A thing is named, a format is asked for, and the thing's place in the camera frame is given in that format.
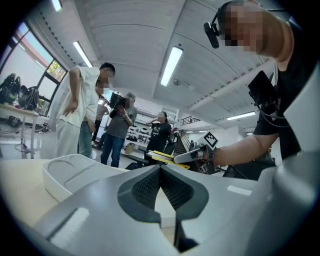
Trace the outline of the black armband device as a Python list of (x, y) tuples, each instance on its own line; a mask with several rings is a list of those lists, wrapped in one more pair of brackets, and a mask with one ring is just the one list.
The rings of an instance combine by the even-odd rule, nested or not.
[(248, 85), (249, 95), (254, 105), (268, 115), (276, 112), (280, 95), (277, 86), (273, 86), (266, 73), (261, 70)]

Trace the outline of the person's right forearm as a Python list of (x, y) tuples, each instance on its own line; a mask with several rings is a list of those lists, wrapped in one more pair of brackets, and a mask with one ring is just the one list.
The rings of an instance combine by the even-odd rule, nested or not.
[(270, 135), (251, 134), (234, 144), (217, 148), (212, 157), (213, 165), (230, 166), (251, 162), (266, 153), (278, 136), (278, 133)]

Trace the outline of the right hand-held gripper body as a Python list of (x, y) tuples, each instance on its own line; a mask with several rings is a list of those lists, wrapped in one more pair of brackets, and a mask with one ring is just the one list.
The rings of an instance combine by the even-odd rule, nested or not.
[(199, 150), (193, 162), (195, 164), (193, 171), (203, 174), (216, 173), (213, 157), (217, 144), (218, 139), (210, 131), (203, 134), (197, 141), (191, 142), (189, 150)]

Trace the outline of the wooden desk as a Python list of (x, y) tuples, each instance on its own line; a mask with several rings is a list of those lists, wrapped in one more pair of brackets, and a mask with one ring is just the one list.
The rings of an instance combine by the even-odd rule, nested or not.
[(39, 114), (34, 111), (34, 110), (25, 110), (21, 108), (17, 108), (11, 104), (8, 103), (0, 103), (0, 109), (6, 110), (6, 111), (11, 111), (18, 113), (23, 116), (22, 119), (22, 131), (21, 131), (21, 139), (20, 139), (20, 145), (21, 145), (21, 150), (22, 153), (25, 155), (25, 151), (23, 150), (24, 148), (24, 130), (25, 130), (25, 120), (26, 118), (30, 118), (33, 120), (32, 122), (32, 127), (31, 127), (31, 134), (30, 134), (30, 158), (34, 159), (34, 154), (35, 154), (35, 149), (34, 149), (34, 139), (35, 139), (35, 130), (36, 130), (36, 125), (37, 125), (37, 119), (39, 117)]

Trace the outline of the black tablet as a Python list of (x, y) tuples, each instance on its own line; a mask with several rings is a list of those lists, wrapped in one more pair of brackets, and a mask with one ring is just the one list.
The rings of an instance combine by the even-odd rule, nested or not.
[(118, 106), (125, 107), (126, 106), (126, 98), (122, 97), (119, 94), (112, 93), (110, 98), (110, 108), (117, 109)]

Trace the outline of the black floor bag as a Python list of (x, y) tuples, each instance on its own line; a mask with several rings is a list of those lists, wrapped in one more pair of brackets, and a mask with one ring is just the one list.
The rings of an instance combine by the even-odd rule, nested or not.
[(12, 128), (18, 128), (23, 122), (20, 118), (10, 115), (7, 120), (7, 124)]

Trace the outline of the yellow utility knife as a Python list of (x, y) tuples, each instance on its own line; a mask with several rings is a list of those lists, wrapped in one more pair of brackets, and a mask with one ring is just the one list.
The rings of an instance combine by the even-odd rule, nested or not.
[(183, 169), (189, 170), (190, 166), (186, 165), (186, 164), (181, 164), (181, 163), (175, 163), (174, 162), (174, 156), (173, 155), (169, 155), (169, 154), (165, 154), (163, 152), (159, 152), (159, 151), (152, 151), (149, 150), (146, 155), (148, 157), (151, 157), (153, 160), (161, 162), (161, 163), (165, 163), (165, 164), (171, 164), (171, 165), (176, 165), (179, 166)]

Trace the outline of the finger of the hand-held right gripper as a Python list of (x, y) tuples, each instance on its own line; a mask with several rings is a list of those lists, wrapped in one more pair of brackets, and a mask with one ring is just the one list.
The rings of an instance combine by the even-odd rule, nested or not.
[(202, 157), (202, 149), (197, 148), (192, 151), (177, 155), (174, 157), (175, 164), (184, 164), (192, 161), (196, 161)]

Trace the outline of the large window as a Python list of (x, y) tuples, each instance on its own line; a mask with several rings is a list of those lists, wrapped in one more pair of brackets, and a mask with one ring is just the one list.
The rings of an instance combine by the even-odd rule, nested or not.
[[(38, 107), (47, 116), (66, 69), (47, 51), (25, 23), (21, 23), (0, 55), (0, 85), (10, 74), (20, 77), (21, 86), (37, 87)], [(19, 105), (19, 98), (13, 104)]]

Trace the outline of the dark staircase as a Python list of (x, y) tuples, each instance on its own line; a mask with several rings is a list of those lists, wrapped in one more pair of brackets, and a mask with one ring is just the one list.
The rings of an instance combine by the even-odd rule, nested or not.
[(175, 150), (173, 151), (173, 155), (181, 155), (189, 151), (191, 142), (187, 137), (187, 132), (182, 128), (182, 126), (190, 125), (196, 122), (199, 122), (200, 119), (194, 116), (187, 116), (180, 120), (180, 128), (178, 130), (178, 136), (176, 140)]

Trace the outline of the person's black shirt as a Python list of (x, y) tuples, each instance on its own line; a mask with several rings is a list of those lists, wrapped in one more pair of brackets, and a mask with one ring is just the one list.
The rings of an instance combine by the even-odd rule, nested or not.
[[(302, 91), (318, 61), (316, 54), (312, 51), (313, 47), (304, 40), (305, 33), (303, 30), (292, 20), (289, 20), (288, 24), (293, 32), (294, 48), (286, 70), (276, 70), (276, 92), (279, 96), (279, 110), (275, 115), (279, 117), (283, 116), (287, 108)], [(263, 136), (278, 134), (283, 160), (296, 155), (301, 150), (292, 128), (288, 126), (288, 122), (284, 119), (272, 119), (260, 114), (253, 134)]]

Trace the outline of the black backpack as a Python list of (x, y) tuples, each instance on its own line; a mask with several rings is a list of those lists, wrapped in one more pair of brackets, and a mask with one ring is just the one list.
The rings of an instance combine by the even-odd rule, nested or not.
[(36, 86), (27, 88), (25, 85), (20, 87), (18, 104), (21, 109), (34, 111), (39, 103), (39, 90)]
[(21, 90), (21, 79), (15, 73), (8, 75), (0, 84), (0, 104), (13, 104), (17, 101)]

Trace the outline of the white box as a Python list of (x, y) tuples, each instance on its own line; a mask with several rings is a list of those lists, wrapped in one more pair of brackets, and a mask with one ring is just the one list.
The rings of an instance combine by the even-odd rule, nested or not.
[(101, 164), (81, 154), (57, 157), (42, 164), (44, 187), (58, 202), (92, 182), (124, 172), (127, 170)]

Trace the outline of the white shelving unit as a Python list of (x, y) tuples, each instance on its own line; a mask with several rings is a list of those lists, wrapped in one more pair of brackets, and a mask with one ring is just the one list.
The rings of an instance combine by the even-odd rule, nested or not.
[[(131, 126), (127, 132), (127, 136), (124, 140), (124, 149), (127, 144), (134, 144), (134, 150), (146, 150), (152, 128), (146, 125), (146, 122), (157, 118), (157, 116), (146, 116), (144, 113), (139, 113), (133, 126)], [(168, 123), (171, 125), (171, 134), (175, 132), (175, 122), (167, 116)]]

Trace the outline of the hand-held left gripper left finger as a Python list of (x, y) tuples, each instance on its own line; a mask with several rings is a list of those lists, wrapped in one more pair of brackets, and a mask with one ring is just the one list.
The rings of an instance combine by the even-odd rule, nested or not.
[(142, 168), (94, 181), (60, 202), (35, 225), (48, 242), (74, 256), (178, 256), (161, 231), (160, 219), (138, 221), (126, 207), (143, 209), (132, 194), (133, 185), (161, 168)]

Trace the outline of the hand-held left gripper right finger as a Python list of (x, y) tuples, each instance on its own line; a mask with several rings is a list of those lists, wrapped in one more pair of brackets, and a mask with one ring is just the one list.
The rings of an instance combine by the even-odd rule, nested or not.
[(275, 168), (257, 181), (163, 166), (162, 190), (175, 200), (175, 241), (160, 256), (271, 256)]

